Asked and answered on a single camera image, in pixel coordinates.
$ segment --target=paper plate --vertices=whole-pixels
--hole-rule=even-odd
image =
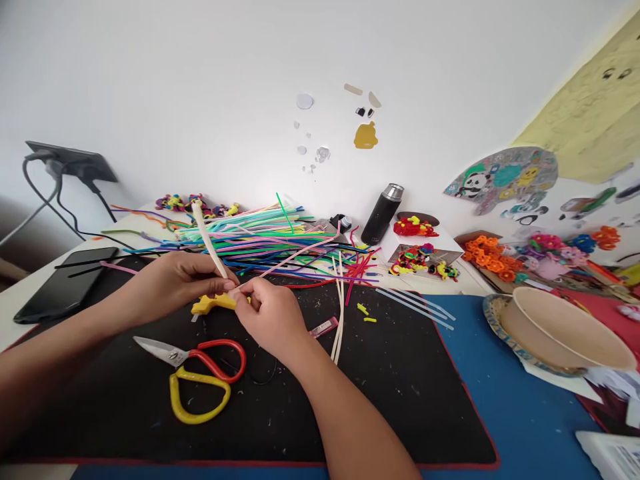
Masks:
[[[491,330],[493,330],[498,338],[505,342],[518,357],[544,371],[548,371],[549,373],[553,373],[560,377],[581,377],[587,372],[587,369],[584,368],[562,368],[549,365],[548,363],[538,360],[522,348],[516,340],[511,338],[506,330],[502,328],[502,324],[500,323],[502,310],[510,301],[511,297],[508,295],[487,295],[482,302],[482,308]]]

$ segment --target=small box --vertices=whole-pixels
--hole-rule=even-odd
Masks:
[[[448,234],[442,224],[433,228],[433,230],[439,234],[439,237],[422,237],[420,235],[403,237],[393,231],[393,224],[395,222],[395,220],[392,221],[391,226],[387,229],[379,245],[380,252],[378,252],[378,258],[383,259],[389,266],[394,264],[400,253],[416,245],[424,245],[425,243],[432,244],[434,250],[436,250],[436,252],[429,256],[429,264],[437,265],[444,260],[447,262],[447,265],[450,265],[464,253],[464,250],[462,250],[460,245]]]

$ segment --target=black square board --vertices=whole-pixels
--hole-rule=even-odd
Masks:
[[[140,269],[142,262],[121,263]],[[122,286],[130,275],[108,270],[91,292],[94,304]],[[286,277],[274,283],[304,284]],[[335,284],[294,289],[308,329],[339,316]],[[360,302],[377,323],[364,322]],[[317,464],[325,461],[311,406],[294,376],[260,349],[235,313],[214,309],[190,322],[191,305],[157,322],[112,340],[52,400],[5,459],[10,461],[150,461],[160,463],[247,461]],[[26,338],[47,326],[34,329]],[[178,421],[169,402],[173,369],[133,340],[134,335],[190,349],[204,340],[234,339],[247,352],[247,372],[232,388],[223,412],[202,425]],[[330,352],[335,331],[320,338]],[[216,361],[238,365],[227,347],[207,350]],[[425,467],[496,464],[492,442],[475,412],[458,373],[431,320],[380,295],[354,286],[345,309],[340,368],[380,410],[416,463]],[[196,359],[185,368],[207,373]],[[217,405],[222,390],[181,381],[188,411],[204,413]]]

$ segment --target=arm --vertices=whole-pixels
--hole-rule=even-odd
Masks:
[[[0,354],[0,452],[47,397],[125,330],[154,321],[209,293],[238,285],[217,274],[211,258],[176,252],[154,260],[102,302]]]
[[[332,479],[419,479],[396,434],[308,334],[291,290],[256,278],[229,292],[258,344],[298,379],[313,408]],[[251,304],[246,295],[251,296]]]

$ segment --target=power outlet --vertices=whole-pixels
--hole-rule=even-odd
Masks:
[[[65,170],[65,173],[67,175],[78,177],[81,170],[77,162],[82,161],[85,165],[90,164],[95,168],[95,170],[92,171],[94,180],[118,182],[118,179],[113,174],[113,171],[109,168],[109,164],[99,153],[86,152],[65,147],[56,147],[55,145],[48,145],[46,143],[34,141],[27,141],[27,145],[34,152],[38,150],[48,150],[50,152],[53,152],[56,155],[56,160],[64,164],[68,164]]]

